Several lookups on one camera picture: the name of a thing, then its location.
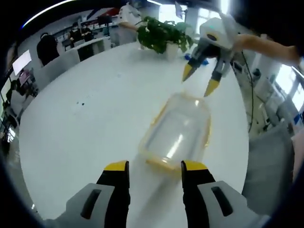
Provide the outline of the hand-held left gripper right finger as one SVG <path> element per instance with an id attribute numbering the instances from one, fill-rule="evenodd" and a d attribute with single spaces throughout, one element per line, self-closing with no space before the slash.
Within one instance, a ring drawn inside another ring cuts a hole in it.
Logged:
<path id="1" fill-rule="evenodd" d="M 261 228 L 268 215 L 258 215 L 246 198 L 224 181 L 215 181 L 200 162 L 181 162 L 183 203 L 189 228 Z"/>

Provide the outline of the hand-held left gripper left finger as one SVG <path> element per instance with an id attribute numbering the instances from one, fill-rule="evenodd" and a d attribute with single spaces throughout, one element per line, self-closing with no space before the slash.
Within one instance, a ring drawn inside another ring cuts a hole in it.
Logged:
<path id="1" fill-rule="evenodd" d="M 96 183 L 87 184 L 66 203 L 66 227 L 126 227 L 129 188 L 129 162 L 107 165 Z"/>

